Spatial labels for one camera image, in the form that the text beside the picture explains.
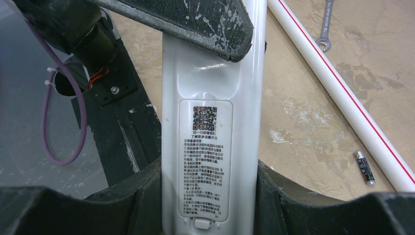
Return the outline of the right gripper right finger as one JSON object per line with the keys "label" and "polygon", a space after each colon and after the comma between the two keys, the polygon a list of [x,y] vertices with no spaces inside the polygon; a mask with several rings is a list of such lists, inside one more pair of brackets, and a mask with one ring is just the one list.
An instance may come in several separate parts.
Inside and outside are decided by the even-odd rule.
{"label": "right gripper right finger", "polygon": [[307,189],[258,163],[256,235],[412,235],[415,195],[372,192],[342,201]]}

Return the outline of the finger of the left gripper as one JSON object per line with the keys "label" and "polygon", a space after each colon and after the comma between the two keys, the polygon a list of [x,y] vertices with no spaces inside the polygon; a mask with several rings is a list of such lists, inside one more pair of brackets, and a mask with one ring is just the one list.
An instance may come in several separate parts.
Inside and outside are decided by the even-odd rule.
{"label": "finger of the left gripper", "polygon": [[95,0],[95,4],[226,61],[239,62],[254,26],[241,0]]}

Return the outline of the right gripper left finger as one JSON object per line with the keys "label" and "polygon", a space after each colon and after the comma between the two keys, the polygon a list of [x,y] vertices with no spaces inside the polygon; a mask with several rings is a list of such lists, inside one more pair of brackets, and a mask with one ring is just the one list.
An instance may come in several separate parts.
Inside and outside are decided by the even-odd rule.
{"label": "right gripper left finger", "polygon": [[161,160],[86,199],[47,187],[2,187],[3,235],[159,235]]}

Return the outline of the white remote control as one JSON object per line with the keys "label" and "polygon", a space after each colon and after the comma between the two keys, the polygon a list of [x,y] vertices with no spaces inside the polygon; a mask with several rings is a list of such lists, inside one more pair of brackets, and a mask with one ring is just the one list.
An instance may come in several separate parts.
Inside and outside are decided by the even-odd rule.
{"label": "white remote control", "polygon": [[162,35],[161,209],[166,235],[251,235],[267,3],[237,63]]}

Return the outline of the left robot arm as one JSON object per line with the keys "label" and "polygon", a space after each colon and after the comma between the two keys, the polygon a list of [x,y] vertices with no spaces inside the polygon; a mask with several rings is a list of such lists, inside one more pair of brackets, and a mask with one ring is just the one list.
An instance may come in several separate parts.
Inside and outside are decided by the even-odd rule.
{"label": "left robot arm", "polygon": [[16,0],[43,36],[71,52],[106,8],[231,62],[251,47],[254,26],[241,0]]}

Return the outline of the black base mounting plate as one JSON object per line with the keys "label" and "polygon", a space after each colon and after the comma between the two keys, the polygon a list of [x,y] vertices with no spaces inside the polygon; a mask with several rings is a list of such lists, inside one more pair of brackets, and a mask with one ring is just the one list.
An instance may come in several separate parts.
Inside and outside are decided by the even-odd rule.
{"label": "black base mounting plate", "polygon": [[109,186],[145,169],[161,155],[161,124],[106,9],[88,42],[68,59],[82,92]]}

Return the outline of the silver open-end wrench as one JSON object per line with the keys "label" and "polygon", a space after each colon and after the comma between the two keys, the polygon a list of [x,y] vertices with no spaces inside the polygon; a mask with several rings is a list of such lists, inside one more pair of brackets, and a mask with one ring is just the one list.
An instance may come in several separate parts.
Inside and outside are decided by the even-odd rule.
{"label": "silver open-end wrench", "polygon": [[329,27],[331,22],[333,3],[334,0],[326,1],[321,33],[319,38],[316,40],[316,44],[322,47],[323,53],[328,52],[331,48],[331,42],[329,40]]}

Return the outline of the white PVC pipe frame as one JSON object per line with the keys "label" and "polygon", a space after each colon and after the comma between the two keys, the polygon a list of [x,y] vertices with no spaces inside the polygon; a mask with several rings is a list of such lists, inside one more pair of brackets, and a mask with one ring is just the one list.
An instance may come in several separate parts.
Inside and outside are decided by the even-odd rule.
{"label": "white PVC pipe frame", "polygon": [[398,192],[414,192],[414,172],[329,59],[324,55],[286,2],[283,0],[270,0],[268,1],[268,8],[395,190]]}

